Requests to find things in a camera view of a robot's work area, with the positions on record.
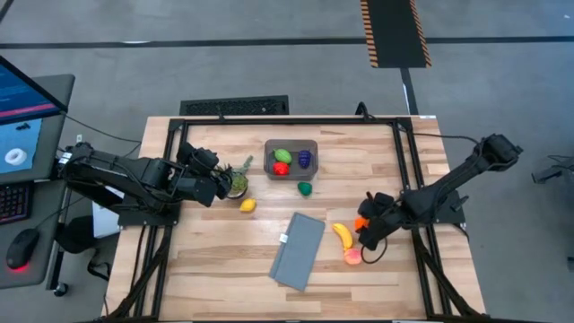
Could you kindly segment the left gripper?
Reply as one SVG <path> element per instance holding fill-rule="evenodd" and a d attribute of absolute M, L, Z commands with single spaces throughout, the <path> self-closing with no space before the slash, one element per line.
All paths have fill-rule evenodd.
<path fill-rule="evenodd" d="M 212 170 L 218 163 L 217 153 L 209 149 L 195 148 L 190 143 L 183 143 L 178 148 L 177 160 L 173 162 L 173 175 L 170 180 L 171 198 L 196 201 L 206 207 L 210 207 L 216 197 L 224 199 L 231 187 L 227 177 L 195 177 L 195 173 L 189 171 L 190 166 L 201 166 L 205 170 Z"/>

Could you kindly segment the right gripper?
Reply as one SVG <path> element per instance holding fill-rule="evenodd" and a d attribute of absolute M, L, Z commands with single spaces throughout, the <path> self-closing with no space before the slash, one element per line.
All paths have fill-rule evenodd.
<path fill-rule="evenodd" d="M 400 229 L 405 222 L 400 205 L 393 197 L 376 193 L 361 202 L 358 215 L 370 219 L 370 228 L 360 229 L 360 244 L 368 250 L 375 250 L 383 240 L 382 236 L 388 236 Z"/>

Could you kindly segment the yellow toy banana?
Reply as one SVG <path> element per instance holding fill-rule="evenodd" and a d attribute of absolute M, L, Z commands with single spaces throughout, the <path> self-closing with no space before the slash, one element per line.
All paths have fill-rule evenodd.
<path fill-rule="evenodd" d="M 332 229 L 339 236 L 344 250 L 351 249 L 353 245 L 351 231 L 342 223 L 333 223 Z"/>

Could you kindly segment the potted succulent plant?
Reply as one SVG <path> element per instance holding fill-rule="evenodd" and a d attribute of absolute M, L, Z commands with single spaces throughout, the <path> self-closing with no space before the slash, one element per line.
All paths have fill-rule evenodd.
<path fill-rule="evenodd" d="M 216 169 L 220 174 L 225 174 L 230 178 L 230 191 L 227 194 L 229 199 L 240 199 L 248 191 L 248 178 L 246 176 L 248 169 L 253 161 L 253 156 L 249 155 L 240 167 L 232 167 L 230 164 L 226 166 L 218 166 Z"/>

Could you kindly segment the translucent grey plastic container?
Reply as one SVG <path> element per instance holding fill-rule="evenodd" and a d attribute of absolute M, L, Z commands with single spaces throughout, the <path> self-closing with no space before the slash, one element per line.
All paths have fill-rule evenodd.
<path fill-rule="evenodd" d="M 276 176 L 273 173 L 274 149 L 283 148 L 288 150 L 292 156 L 290 174 L 287 176 Z M 302 169 L 298 164 L 298 154 L 301 150 L 309 150 L 312 154 L 310 165 L 307 169 Z M 269 179 L 272 180 L 312 180 L 318 170 L 318 146 L 313 140 L 294 139 L 270 139 L 265 143 L 264 170 Z"/>

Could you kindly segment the black floor grille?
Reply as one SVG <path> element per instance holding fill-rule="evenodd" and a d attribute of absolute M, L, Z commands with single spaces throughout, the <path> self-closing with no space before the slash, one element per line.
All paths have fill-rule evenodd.
<path fill-rule="evenodd" d="M 227 99 L 182 100 L 180 116 L 260 116 L 289 115 L 287 95 Z"/>

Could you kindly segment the folded grey cloth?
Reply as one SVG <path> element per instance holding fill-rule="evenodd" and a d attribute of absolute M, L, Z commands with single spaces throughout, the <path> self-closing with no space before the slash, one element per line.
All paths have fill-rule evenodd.
<path fill-rule="evenodd" d="M 294 213 L 287 230 L 280 235 L 280 246 L 269 276 L 280 284 L 304 292 L 325 227 L 323 221 Z"/>

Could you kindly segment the white paper sheet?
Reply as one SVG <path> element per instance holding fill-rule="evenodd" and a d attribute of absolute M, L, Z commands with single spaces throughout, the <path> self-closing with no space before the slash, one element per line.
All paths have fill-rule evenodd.
<path fill-rule="evenodd" d="M 91 202 L 93 237 L 106 238 L 120 232 L 119 215 L 96 202 Z"/>

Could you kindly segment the black rounded bag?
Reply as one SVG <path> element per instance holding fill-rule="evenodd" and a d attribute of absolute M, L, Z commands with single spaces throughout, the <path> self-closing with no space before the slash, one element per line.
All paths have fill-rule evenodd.
<path fill-rule="evenodd" d="M 94 248 L 97 239 L 93 236 L 93 216 L 77 217 L 70 223 L 59 226 L 55 241 L 64 251 L 72 254 L 79 254 L 86 249 Z"/>

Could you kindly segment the black desk leg with caster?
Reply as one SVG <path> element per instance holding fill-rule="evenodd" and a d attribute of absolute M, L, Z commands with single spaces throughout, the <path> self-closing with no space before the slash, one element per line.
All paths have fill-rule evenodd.
<path fill-rule="evenodd" d="M 60 274 L 63 265 L 65 251 L 55 241 L 48 263 L 48 272 L 46 277 L 46 290 L 51 291 L 56 297 L 63 297 L 67 294 L 69 286 L 60 281 Z"/>

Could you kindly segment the dark grey floor stand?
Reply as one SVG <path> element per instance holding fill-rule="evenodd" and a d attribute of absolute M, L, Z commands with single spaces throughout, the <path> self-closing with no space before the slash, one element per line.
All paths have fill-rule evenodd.
<path fill-rule="evenodd" d="M 559 163 L 543 170 L 535 171 L 531 178 L 535 184 L 544 184 L 547 180 L 558 178 L 566 173 L 574 173 L 574 163 Z"/>

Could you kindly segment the black mat with orange stripes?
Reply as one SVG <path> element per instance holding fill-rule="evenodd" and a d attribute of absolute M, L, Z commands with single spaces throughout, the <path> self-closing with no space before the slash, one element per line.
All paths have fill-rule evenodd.
<path fill-rule="evenodd" d="M 372 67 L 431 67 L 416 0 L 360 0 L 360 4 Z"/>

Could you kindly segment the black keyboard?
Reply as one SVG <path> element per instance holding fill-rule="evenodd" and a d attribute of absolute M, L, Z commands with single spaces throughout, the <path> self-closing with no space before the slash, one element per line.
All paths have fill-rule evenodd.
<path fill-rule="evenodd" d="M 29 218 L 32 194 L 32 182 L 0 185 L 0 224 L 18 222 Z"/>

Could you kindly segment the black computer mouse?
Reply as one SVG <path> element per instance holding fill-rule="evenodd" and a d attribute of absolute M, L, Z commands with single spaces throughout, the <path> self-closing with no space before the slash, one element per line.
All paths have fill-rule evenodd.
<path fill-rule="evenodd" d="M 30 228 L 18 233 L 6 252 L 6 265 L 12 270 L 25 267 L 30 262 L 38 241 L 38 229 Z"/>

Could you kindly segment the computer monitor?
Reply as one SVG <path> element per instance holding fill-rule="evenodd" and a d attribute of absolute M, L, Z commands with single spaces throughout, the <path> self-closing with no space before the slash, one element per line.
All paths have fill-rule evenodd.
<path fill-rule="evenodd" d="M 48 118 L 68 107 L 0 56 L 0 125 Z"/>

